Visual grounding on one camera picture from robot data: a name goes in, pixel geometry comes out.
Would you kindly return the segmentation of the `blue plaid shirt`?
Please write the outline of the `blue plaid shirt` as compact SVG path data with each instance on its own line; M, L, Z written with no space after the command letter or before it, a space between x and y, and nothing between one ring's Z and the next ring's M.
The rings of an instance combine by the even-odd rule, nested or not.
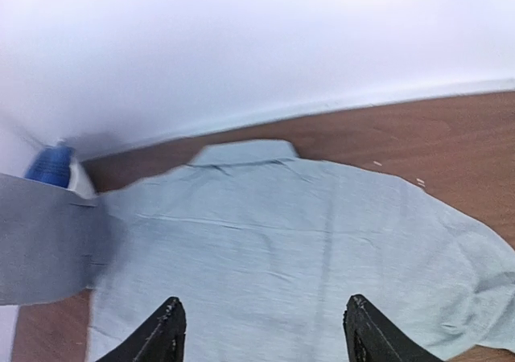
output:
M67 188L71 178L70 165L74 149L61 142L46 146L28 167L24 178L57 187Z

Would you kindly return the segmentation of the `white plastic basket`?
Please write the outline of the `white plastic basket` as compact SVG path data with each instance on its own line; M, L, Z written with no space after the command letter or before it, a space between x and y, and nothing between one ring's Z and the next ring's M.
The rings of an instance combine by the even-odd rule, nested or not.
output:
M92 200L97 197L97 192L93 186L89 175L84 167L75 158L70 162L70 180L68 190L76 193L85 200Z

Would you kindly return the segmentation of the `grey long sleeve shirt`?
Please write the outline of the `grey long sleeve shirt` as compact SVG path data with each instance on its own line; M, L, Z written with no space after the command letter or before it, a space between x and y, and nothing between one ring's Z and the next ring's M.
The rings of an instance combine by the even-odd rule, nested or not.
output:
M3 175L2 304L87 287L89 360L170 296L187 312L189 361L344 361L353 294L439 358L514 348L514 251L490 227L285 141L208 146L90 200Z

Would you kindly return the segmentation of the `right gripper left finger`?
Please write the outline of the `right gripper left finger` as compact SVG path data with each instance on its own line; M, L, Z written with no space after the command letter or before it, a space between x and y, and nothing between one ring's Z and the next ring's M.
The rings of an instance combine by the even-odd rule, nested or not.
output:
M100 362L182 362L186 314L177 297L168 298L126 340Z

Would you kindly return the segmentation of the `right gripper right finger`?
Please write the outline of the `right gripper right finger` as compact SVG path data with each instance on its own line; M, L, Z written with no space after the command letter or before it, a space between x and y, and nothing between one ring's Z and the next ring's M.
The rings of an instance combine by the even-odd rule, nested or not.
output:
M439 362L382 314L364 295L347 302L343 329L351 362Z

